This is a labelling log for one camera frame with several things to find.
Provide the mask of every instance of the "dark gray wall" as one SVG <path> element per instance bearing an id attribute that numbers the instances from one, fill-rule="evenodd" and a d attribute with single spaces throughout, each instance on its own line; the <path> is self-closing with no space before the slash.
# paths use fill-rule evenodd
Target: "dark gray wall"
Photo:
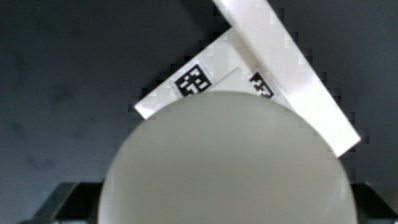
<path id="1" fill-rule="evenodd" d="M 272 5 L 368 139 L 352 180 L 398 187 L 398 1 Z M 210 0 L 0 0 L 0 223 L 31 218 L 59 182 L 103 180 L 143 121 L 128 105 L 226 29 Z"/>

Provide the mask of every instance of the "printed pattern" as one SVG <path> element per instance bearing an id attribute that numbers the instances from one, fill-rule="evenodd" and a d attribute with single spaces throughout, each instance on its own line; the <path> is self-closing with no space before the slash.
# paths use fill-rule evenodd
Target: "printed pattern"
<path id="1" fill-rule="evenodd" d="M 205 90 L 210 88 L 214 84 L 199 65 L 196 65 L 187 71 L 174 84 L 178 86 L 183 97 L 205 92 Z"/>

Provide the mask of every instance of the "dark background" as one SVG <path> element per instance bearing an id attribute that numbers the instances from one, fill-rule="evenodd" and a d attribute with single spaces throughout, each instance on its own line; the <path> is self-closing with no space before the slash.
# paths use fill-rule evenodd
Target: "dark background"
<path id="1" fill-rule="evenodd" d="M 398 1 L 270 3 L 363 135 L 350 179 L 398 188 Z M 226 29 L 210 0 L 0 0 L 0 223 L 103 180 L 143 90 Z"/>

